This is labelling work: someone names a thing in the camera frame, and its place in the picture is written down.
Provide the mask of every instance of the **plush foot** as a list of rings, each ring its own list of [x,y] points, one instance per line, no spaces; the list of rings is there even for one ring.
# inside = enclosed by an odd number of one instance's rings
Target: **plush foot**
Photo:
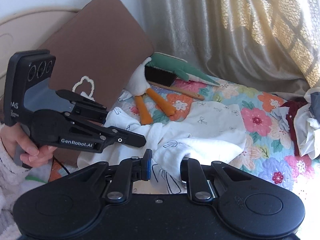
[[[140,112],[140,123],[142,125],[153,123],[153,119],[143,102],[142,96],[135,96],[134,101],[136,101],[137,108]]]
[[[174,115],[176,108],[165,101],[161,95],[157,94],[152,88],[148,88],[146,93],[158,104],[166,116]]]

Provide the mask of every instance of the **dark red cloth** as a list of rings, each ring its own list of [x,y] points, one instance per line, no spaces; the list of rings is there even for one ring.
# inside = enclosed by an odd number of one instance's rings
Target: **dark red cloth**
[[[282,105],[282,106],[289,107],[289,112],[286,116],[286,119],[288,121],[289,128],[290,128],[290,131],[289,131],[290,137],[291,137],[291,140],[293,141],[293,144],[294,144],[294,155],[295,156],[299,156],[299,147],[298,147],[298,143],[297,143],[296,131],[293,126],[293,119],[295,118],[299,108],[303,107],[306,104],[307,104],[307,101],[303,98],[299,101],[287,101]]]

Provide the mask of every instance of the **silver screw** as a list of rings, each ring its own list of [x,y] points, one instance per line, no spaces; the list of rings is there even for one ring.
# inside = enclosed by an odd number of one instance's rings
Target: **silver screw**
[[[196,198],[201,200],[206,200],[211,197],[211,194],[205,191],[199,191],[196,193]]]
[[[107,197],[108,197],[108,199],[118,200],[123,197],[123,194],[119,191],[112,191],[112,192],[108,193]]]

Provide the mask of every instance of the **plush toy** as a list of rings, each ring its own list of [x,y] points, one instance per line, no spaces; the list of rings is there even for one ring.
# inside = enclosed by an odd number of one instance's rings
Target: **plush toy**
[[[166,116],[174,115],[175,107],[172,106],[169,102],[164,100],[163,97],[158,95],[147,82],[144,69],[146,63],[151,61],[151,57],[148,57],[142,64],[138,66],[138,68],[132,74],[128,84],[125,89],[128,90],[133,96],[136,102],[137,108],[140,112],[140,122],[141,124],[150,124],[153,122],[151,115],[143,102],[142,95],[147,93],[153,101],[155,101],[158,106],[162,109],[162,111],[166,114]]]
[[[155,52],[151,55],[151,61],[146,65],[161,68],[166,71],[175,73],[178,78],[184,81],[198,81],[204,84],[219,86],[220,84],[211,79],[200,70],[191,66],[186,60],[170,56],[164,53]]]

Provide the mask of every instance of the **sunlit curtain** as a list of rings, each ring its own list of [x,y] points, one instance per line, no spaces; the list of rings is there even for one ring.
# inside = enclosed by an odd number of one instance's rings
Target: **sunlit curtain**
[[[320,86],[320,0],[141,0],[155,49],[264,91]]]

